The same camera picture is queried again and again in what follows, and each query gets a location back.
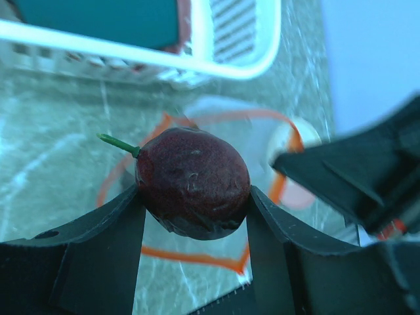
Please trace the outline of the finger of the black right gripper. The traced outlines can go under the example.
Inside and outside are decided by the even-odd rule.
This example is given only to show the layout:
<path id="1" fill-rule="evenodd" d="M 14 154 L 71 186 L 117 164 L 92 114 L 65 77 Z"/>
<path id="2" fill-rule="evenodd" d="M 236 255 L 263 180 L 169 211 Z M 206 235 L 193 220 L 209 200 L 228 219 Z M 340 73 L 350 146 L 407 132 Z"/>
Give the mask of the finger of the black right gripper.
<path id="1" fill-rule="evenodd" d="M 304 150 L 294 181 L 370 234 L 419 201 L 419 97 L 374 127 Z"/>

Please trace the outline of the clear zip bag orange zipper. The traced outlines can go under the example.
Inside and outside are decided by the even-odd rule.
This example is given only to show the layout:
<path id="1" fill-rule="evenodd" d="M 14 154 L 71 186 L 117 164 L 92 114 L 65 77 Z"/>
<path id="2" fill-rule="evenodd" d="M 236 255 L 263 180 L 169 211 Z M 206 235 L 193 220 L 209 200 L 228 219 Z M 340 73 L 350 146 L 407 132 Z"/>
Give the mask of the clear zip bag orange zipper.
<path id="1" fill-rule="evenodd" d="M 138 144 L 115 140 L 125 156 L 102 183 L 96 203 L 104 205 L 116 184 L 137 184 L 153 227 L 169 233 L 162 239 L 148 236 L 143 255 L 245 274 L 251 186 L 288 209 L 310 207 L 314 195 L 271 163 L 278 154 L 320 143 L 318 132 L 301 117 L 203 96 L 180 115 L 163 114 Z"/>

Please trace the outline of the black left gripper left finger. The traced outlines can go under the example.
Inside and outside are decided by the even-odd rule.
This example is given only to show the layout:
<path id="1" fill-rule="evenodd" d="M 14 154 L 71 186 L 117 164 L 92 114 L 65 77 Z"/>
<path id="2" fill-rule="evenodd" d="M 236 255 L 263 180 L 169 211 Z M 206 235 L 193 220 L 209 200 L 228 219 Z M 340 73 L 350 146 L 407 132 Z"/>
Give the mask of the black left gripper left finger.
<path id="1" fill-rule="evenodd" d="M 2 314 L 130 314 L 146 210 L 136 186 L 32 239 L 1 244 Z"/>

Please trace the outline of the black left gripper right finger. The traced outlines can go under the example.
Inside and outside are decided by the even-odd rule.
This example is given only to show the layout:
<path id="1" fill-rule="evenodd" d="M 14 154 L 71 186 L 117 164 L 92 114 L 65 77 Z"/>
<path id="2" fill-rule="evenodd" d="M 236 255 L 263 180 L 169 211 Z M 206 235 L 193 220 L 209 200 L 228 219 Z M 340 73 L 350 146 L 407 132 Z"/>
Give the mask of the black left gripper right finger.
<path id="1" fill-rule="evenodd" d="M 247 232 L 261 314 L 418 314 L 419 244 L 358 247 L 249 196 Z"/>

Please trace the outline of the dark red toy plum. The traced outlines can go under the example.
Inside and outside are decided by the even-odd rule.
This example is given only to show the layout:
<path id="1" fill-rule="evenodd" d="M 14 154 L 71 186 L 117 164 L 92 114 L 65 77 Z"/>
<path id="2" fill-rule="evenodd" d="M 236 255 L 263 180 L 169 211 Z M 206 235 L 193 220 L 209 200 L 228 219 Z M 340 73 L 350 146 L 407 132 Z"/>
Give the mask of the dark red toy plum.
<path id="1" fill-rule="evenodd" d="M 242 224 L 250 176 L 228 142 L 191 127 L 169 128 L 141 147 L 97 136 L 134 157 L 142 204 L 168 232 L 217 240 Z"/>

